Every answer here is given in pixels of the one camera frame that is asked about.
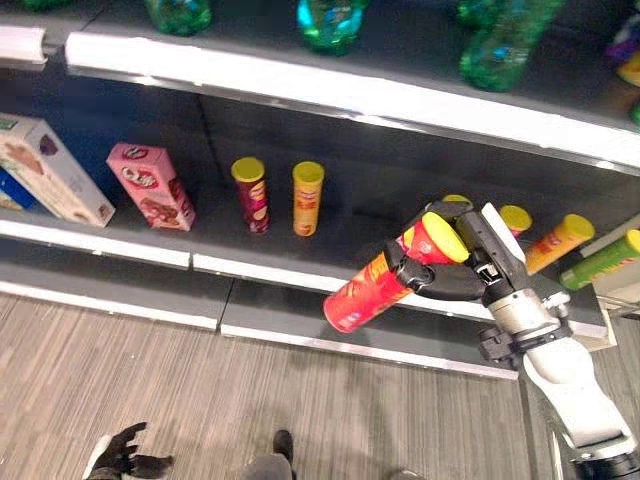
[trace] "blue box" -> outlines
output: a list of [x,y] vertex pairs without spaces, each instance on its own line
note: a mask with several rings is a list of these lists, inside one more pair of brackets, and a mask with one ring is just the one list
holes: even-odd
[[29,208],[35,200],[17,180],[0,168],[0,207],[23,210]]

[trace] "red pringles can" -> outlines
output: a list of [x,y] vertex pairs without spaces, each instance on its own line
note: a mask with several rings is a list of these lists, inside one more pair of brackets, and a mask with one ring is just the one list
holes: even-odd
[[231,166],[236,181],[238,197],[244,209],[244,217],[251,233],[264,233],[269,228],[267,186],[264,181],[264,165],[255,157],[236,160]]
[[[462,263],[469,257],[455,230],[434,212],[422,215],[396,242],[409,257],[425,265]],[[384,254],[380,253],[325,299],[324,314],[336,330],[350,333],[410,293],[410,289],[396,280]]]

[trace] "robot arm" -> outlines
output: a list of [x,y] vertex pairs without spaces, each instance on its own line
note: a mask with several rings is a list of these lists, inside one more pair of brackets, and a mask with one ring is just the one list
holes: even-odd
[[[519,370],[542,394],[579,478],[640,480],[636,440],[600,389],[591,355],[571,338],[564,304],[568,295],[558,294],[543,304],[531,288],[522,250],[491,204],[479,213],[466,204],[441,202],[427,209],[455,226],[471,252],[465,267],[458,268],[473,275],[459,271],[464,281],[452,282],[446,269],[439,272],[433,266],[394,257],[397,252],[389,244],[385,254],[399,281],[422,296],[481,298],[496,322],[495,328],[481,333],[481,353]],[[443,292],[448,290],[447,298]]]

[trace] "person's foot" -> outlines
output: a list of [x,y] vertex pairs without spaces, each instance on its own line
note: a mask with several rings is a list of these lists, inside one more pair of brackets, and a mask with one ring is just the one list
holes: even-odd
[[278,430],[273,436],[273,453],[280,453],[289,464],[293,463],[293,437],[288,430]]

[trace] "yellow lid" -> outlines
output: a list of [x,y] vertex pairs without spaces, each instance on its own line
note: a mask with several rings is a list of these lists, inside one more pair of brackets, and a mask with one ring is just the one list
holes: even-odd
[[231,175],[239,182],[257,182],[264,177],[264,165],[256,157],[243,157],[233,162]]
[[500,207],[500,216],[504,223],[507,224],[507,227],[521,232],[527,230],[533,223],[531,215],[524,208],[517,205],[503,205]]
[[564,217],[562,224],[570,234],[582,237],[585,240],[589,240],[596,233],[596,229],[589,220],[575,213],[570,213]]
[[628,230],[625,237],[629,246],[640,253],[640,230]]
[[469,200],[464,195],[458,195],[457,193],[450,193],[449,195],[445,195],[442,197],[443,202],[467,202],[469,205],[473,205],[471,200]]
[[411,247],[411,244],[413,243],[413,237],[415,237],[415,235],[416,235],[416,229],[414,227],[409,227],[402,234],[402,241],[407,247]]
[[469,252],[456,231],[440,215],[427,212],[422,216],[424,229],[436,247],[456,263],[469,258]]
[[293,178],[302,183],[320,183],[324,179],[324,168],[316,162],[300,162],[293,167]]

